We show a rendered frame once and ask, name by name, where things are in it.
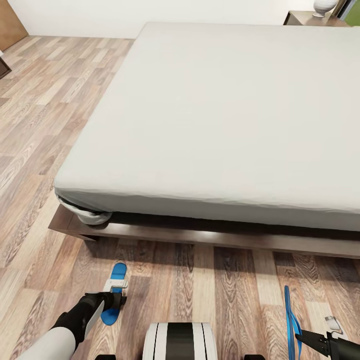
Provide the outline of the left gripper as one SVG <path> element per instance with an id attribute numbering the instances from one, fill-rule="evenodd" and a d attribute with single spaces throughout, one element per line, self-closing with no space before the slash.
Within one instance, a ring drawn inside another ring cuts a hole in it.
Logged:
<path id="1" fill-rule="evenodd" d="M 104 291 L 103 293 L 107 296 L 108 299 L 108 304 L 104 312 L 109 309 L 118 310 L 121 305 L 124 305 L 127 301 L 127 296 L 122 296 L 122 293 L 106 291 Z"/>

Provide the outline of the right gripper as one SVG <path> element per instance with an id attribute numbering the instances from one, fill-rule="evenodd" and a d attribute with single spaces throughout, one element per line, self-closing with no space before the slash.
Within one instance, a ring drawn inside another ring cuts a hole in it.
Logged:
<path id="1" fill-rule="evenodd" d="M 333 338 L 330 332 L 324 335 L 302 330 L 295 338 L 331 360 L 360 360 L 360 344 L 342 338 Z"/>

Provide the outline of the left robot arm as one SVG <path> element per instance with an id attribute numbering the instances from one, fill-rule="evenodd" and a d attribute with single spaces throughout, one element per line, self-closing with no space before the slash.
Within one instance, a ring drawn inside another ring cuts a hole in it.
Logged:
<path id="1" fill-rule="evenodd" d="M 127 280 L 108 279 L 103 292 L 86 292 L 78 304 L 69 312 L 63 312 L 55 325 L 15 360 L 71 360 L 102 312 L 118 310 L 126 303 L 127 296 L 113 292 L 113 288 L 127 287 Z"/>

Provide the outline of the sandal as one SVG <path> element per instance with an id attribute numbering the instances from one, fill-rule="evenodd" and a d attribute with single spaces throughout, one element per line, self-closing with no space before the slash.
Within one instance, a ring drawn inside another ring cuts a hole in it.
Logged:
<path id="1" fill-rule="evenodd" d="M 125 274 L 127 271 L 127 267 L 124 263 L 118 263 L 114 266 L 110 279 L 115 280 L 124 280 Z M 114 287 L 112 289 L 113 293 L 122 293 L 122 288 Z M 119 316 L 120 308 L 119 309 L 108 309 L 103 311 L 100 315 L 104 324 L 111 326 L 113 325 Z"/>
<path id="2" fill-rule="evenodd" d="M 284 295 L 285 295 L 285 307 L 286 307 L 288 355 L 289 355 L 289 360 L 296 360 L 295 359 L 294 331 L 296 334 L 302 335 L 302 330 L 301 330 L 298 320 L 296 319 L 296 317 L 294 316 L 294 314 L 292 312 L 291 300 L 290 300 L 290 290 L 287 285 L 284 288 Z M 294 331 L 293 331 L 293 328 L 294 328 Z M 299 358 L 300 358 L 303 342 L 299 341 L 298 339 L 297 339 L 297 342 L 298 342 Z"/>

